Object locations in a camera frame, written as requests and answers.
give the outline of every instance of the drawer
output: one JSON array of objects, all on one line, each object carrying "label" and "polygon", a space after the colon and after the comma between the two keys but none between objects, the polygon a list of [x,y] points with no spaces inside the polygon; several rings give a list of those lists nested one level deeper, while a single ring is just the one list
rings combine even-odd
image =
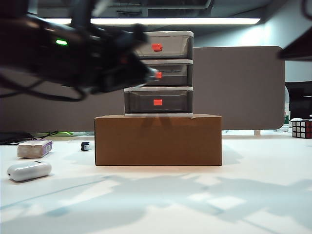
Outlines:
[{"label": "drawer", "polygon": [[190,31],[146,32],[149,43],[136,49],[141,59],[193,59]]},{"label": "drawer", "polygon": [[192,86],[193,61],[189,59],[142,60],[149,67],[161,72],[158,81],[146,86]]},{"label": "drawer", "polygon": [[125,113],[192,113],[192,87],[127,88]]}]

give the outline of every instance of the robotic arm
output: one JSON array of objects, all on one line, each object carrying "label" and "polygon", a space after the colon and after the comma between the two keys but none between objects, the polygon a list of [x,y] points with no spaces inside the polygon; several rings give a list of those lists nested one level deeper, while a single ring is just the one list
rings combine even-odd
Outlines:
[{"label": "robotic arm", "polygon": [[[26,93],[51,100],[80,101],[88,94],[156,80],[156,70],[147,67],[133,53],[148,40],[143,27],[135,25],[132,33],[95,27],[90,18],[97,0],[76,0],[69,26],[28,14],[28,0],[1,2],[0,85],[15,92],[0,98]],[[6,77],[6,70],[31,74],[39,81],[28,87],[21,86]],[[43,81],[72,87],[79,98],[31,89]]]}]

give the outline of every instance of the cardboard box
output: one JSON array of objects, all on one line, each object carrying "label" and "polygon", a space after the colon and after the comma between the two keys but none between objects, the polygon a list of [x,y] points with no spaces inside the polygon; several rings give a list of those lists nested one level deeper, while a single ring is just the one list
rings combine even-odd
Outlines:
[{"label": "cardboard box", "polygon": [[222,165],[221,116],[95,118],[96,165]]}]

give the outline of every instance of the ceiling light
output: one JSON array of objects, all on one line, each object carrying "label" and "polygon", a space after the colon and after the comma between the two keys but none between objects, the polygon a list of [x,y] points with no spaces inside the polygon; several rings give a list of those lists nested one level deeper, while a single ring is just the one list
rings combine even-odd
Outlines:
[{"label": "ceiling light", "polygon": [[[71,19],[46,19],[49,22],[59,24],[70,24]],[[94,18],[91,23],[99,25],[240,25],[240,24],[256,24],[259,18]]]}]

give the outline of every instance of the ceiling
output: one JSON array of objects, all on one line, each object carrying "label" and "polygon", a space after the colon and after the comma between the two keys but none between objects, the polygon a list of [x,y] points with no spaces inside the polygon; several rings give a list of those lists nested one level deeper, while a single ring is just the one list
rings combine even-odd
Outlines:
[{"label": "ceiling", "polygon": [[[286,0],[100,0],[93,14],[102,18],[248,17],[266,20]],[[38,0],[38,16],[67,18],[71,0]],[[200,36],[242,26],[149,26],[148,31],[191,30]]]}]

